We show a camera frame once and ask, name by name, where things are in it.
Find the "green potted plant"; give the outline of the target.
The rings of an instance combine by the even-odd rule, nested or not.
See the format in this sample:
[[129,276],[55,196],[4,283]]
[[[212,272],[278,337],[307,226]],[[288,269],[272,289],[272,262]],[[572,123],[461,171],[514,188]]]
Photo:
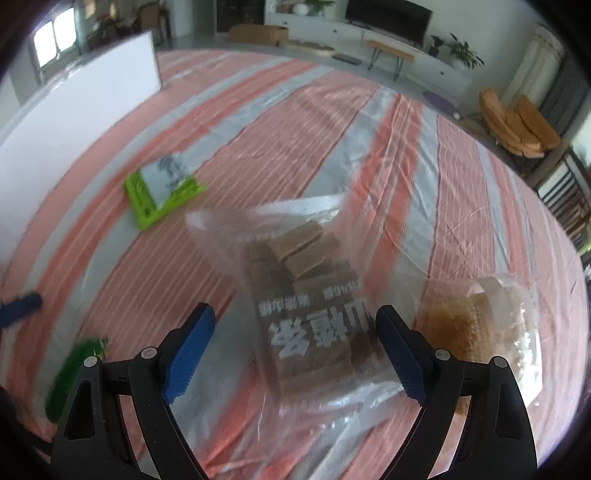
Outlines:
[[447,43],[453,59],[462,63],[467,69],[474,70],[484,67],[484,60],[471,49],[467,41],[460,40],[454,33],[451,33],[451,40]]

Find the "bagged brown hawthorn strips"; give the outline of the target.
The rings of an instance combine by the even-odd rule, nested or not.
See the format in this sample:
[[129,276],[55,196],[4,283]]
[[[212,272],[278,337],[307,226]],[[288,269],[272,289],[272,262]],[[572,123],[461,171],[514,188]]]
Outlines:
[[365,431],[402,384],[376,332],[341,194],[190,212],[207,262],[235,285],[263,380],[267,428]]

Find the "orange lounge chair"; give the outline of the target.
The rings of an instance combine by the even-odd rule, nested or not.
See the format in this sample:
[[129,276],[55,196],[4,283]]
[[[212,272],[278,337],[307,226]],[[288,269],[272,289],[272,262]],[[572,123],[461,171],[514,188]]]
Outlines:
[[521,95],[512,108],[505,109],[494,89],[479,92],[481,113],[495,140],[510,153],[539,159],[562,140],[538,108]]

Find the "black television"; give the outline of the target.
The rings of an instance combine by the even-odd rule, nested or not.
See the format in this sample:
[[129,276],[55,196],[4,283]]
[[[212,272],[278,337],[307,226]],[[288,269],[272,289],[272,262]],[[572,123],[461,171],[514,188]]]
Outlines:
[[404,0],[351,0],[346,6],[349,22],[393,34],[422,46],[433,11]]

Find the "cardboard box on floor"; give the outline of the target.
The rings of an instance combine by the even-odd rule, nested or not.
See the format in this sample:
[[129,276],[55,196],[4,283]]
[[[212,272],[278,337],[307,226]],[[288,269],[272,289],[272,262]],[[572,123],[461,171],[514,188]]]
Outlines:
[[229,30],[228,41],[254,45],[279,46],[287,41],[288,29],[273,25],[238,24]]

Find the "green white snack packet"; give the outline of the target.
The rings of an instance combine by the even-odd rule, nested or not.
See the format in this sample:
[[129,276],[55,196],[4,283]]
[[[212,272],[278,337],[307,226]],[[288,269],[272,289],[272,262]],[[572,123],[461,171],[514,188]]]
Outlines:
[[167,154],[127,175],[123,189],[135,223],[145,231],[206,190],[179,153]]

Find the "green sausage snack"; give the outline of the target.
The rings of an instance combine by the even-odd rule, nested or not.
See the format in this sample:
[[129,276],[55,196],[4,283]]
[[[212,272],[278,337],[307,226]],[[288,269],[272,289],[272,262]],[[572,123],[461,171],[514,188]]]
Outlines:
[[107,346],[107,338],[85,338],[72,347],[45,400],[45,415],[52,424],[59,423],[78,370],[84,365],[84,361],[90,356],[104,359]]

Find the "dark wooden chair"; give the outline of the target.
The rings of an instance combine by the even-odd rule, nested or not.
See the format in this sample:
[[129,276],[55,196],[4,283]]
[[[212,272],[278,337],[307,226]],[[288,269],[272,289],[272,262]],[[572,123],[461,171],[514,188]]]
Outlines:
[[590,170],[569,148],[536,189],[581,256],[590,251]]

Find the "red striped tablecloth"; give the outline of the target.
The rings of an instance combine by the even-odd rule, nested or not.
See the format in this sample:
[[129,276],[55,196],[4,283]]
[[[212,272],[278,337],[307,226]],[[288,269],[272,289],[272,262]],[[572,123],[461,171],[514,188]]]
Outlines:
[[213,479],[377,479],[421,407],[377,338],[391,305],[441,360],[514,374],[539,461],[584,385],[583,269],[524,181],[421,102],[299,59],[118,46],[43,89],[1,135],[1,388],[45,443],[106,436],[162,467],[107,367],[157,401]]

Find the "white tv cabinet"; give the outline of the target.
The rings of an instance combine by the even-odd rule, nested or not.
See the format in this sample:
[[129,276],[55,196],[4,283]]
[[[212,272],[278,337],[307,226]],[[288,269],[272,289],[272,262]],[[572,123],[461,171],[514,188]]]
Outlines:
[[291,39],[327,45],[336,53],[373,64],[392,74],[398,73],[422,87],[430,89],[449,101],[459,104],[468,93],[471,80],[443,60],[412,47],[398,39],[322,17],[301,16],[267,11],[266,25],[288,29]]

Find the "bagged orange bread loaf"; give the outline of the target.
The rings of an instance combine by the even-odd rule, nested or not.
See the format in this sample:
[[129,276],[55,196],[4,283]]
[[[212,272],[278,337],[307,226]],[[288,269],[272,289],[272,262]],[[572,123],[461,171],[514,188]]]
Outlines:
[[542,351],[533,295],[510,274],[431,280],[413,328],[456,358],[488,363],[504,357],[530,405],[543,386]]

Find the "white storage box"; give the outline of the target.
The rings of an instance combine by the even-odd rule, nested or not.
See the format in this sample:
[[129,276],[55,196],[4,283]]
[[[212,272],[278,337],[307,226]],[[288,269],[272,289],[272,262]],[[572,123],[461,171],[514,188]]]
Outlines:
[[85,55],[40,88],[1,130],[1,271],[75,161],[161,89],[152,34]]

